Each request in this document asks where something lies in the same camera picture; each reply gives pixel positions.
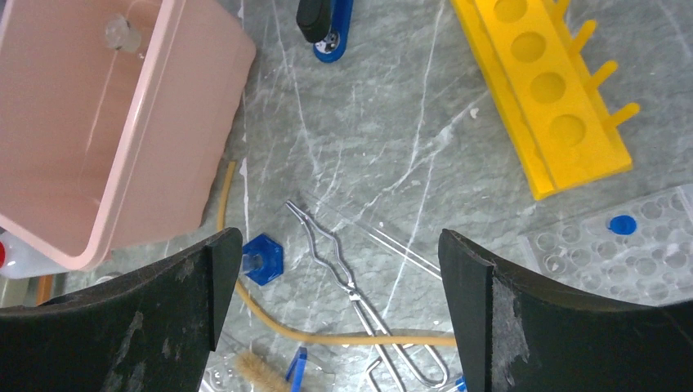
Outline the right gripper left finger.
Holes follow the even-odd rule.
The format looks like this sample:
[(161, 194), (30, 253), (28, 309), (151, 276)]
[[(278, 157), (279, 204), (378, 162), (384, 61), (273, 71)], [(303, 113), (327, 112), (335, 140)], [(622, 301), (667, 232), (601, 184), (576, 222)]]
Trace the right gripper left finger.
[(241, 232), (227, 228), (105, 283), (2, 309), (2, 390), (198, 390), (242, 243)]

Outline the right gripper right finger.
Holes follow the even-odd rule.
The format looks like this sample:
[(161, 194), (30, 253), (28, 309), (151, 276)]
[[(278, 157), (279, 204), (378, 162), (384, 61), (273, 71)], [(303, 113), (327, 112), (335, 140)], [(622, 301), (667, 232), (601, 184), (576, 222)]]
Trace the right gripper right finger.
[(692, 304), (585, 292), (444, 229), (438, 259), (470, 391), (689, 391)]

